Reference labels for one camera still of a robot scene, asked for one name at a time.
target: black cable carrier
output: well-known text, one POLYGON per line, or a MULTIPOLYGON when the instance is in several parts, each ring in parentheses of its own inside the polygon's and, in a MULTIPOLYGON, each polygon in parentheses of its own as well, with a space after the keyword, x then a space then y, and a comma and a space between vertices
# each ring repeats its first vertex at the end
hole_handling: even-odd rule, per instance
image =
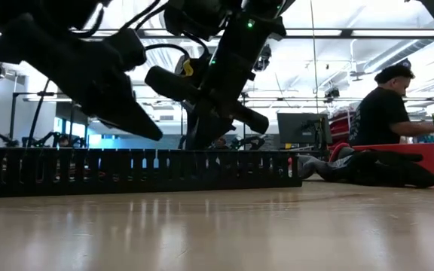
POLYGON ((0 197, 300 187, 297 160, 289 164, 293 155, 288 151, 0 148, 0 197))

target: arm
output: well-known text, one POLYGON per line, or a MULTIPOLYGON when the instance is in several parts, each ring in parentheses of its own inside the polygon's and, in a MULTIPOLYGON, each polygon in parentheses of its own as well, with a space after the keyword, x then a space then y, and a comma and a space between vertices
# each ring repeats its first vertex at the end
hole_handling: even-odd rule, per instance
POLYGON ((391 130, 400 136, 422 136, 434 132, 433 123, 422 122, 412 123, 411 121, 393 123, 391 130))
POLYGON ((384 102, 384 114, 390 129, 399 136, 421 136, 434 132, 433 123, 413 123, 410 121, 401 97, 389 93, 384 102))

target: white wall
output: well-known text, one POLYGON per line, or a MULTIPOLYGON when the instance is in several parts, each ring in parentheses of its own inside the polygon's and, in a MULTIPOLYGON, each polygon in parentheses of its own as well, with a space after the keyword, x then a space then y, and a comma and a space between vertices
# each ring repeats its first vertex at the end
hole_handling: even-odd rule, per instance
MULTIPOLYGON (((14 90, 14 81, 0 80, 0 133, 9 133, 11 119, 11 100, 14 90)), ((17 92, 25 92, 22 84, 17 84, 17 92)), ((17 99, 16 116, 14 122, 14 138, 21 142, 21 138, 29 135, 31 122, 36 110, 37 102, 23 102, 23 97, 17 99)), ((53 130, 56 114, 56 103, 44 103, 35 129, 35 138, 41 138, 53 130)))

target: green led light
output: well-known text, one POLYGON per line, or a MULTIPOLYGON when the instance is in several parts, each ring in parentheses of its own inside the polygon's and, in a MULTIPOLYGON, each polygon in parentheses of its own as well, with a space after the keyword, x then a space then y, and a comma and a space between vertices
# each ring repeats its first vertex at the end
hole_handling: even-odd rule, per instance
POLYGON ((254 23, 255 23, 254 20, 249 20, 249 22, 247 22, 247 28, 252 28, 252 27, 254 27, 254 23))

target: black cable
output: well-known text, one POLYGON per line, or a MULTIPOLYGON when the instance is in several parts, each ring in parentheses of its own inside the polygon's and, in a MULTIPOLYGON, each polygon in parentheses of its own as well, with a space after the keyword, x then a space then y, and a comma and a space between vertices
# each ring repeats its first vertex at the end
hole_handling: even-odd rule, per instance
POLYGON ((76 35, 78 38, 91 38, 91 36, 95 35, 96 31, 98 31, 99 27, 102 25, 104 15, 105 10, 102 8, 99 10, 98 17, 90 30, 86 32, 72 32, 72 34, 76 35))
POLYGON ((131 20, 126 22, 118 31, 121 31, 123 29, 129 28, 132 24, 134 24, 136 21, 140 20, 140 18, 147 15, 151 10, 153 10, 155 7, 157 7, 158 3, 160 3, 160 0, 155 0, 153 3, 151 3, 146 9, 144 9, 139 14, 135 15, 131 20))
POLYGON ((153 50, 153 49, 158 49, 158 48, 177 49, 177 50, 181 51, 187 59, 190 58, 190 54, 184 48, 180 47, 179 45, 175 45, 175 44, 152 44, 152 45, 145 46, 145 50, 153 50))
POLYGON ((41 98, 39 99, 38 107, 36 107, 35 116, 33 117, 33 122, 31 123, 31 129, 29 131, 27 147, 32 145, 33 136, 35 134, 35 129, 36 129, 36 122, 38 122, 39 111, 41 110, 41 106, 43 105, 44 95, 46 93, 46 90, 48 89, 49 84, 50 84, 50 79, 48 78, 48 80, 46 80, 46 84, 44 85, 44 89, 41 92, 41 98))
POLYGON ((292 108, 292 106, 287 102, 286 98, 284 98, 284 92, 283 92, 283 89, 280 88, 279 78, 277 78, 277 73, 274 72, 274 76, 276 77, 277 87, 279 87, 280 95, 283 97, 283 100, 284 100, 284 102, 286 102, 287 106, 292 108))
POLYGON ((159 8, 157 8, 156 10, 152 11, 151 13, 149 13, 147 16, 145 16, 145 18, 143 18, 143 20, 136 25, 135 30, 141 29, 143 24, 146 23, 148 20, 150 20, 150 18, 152 18, 153 16, 159 14, 160 12, 164 11, 164 9, 167 7, 167 4, 163 4, 161 5, 159 8))
POLYGON ((184 36, 187 37, 188 39, 192 40, 193 42, 198 43, 200 46, 203 47, 203 55, 202 56, 208 56, 210 55, 210 51, 209 48, 207 47, 207 45, 205 45, 203 43, 203 41, 199 38, 197 38, 196 36, 189 34, 187 32, 184 32, 184 36))

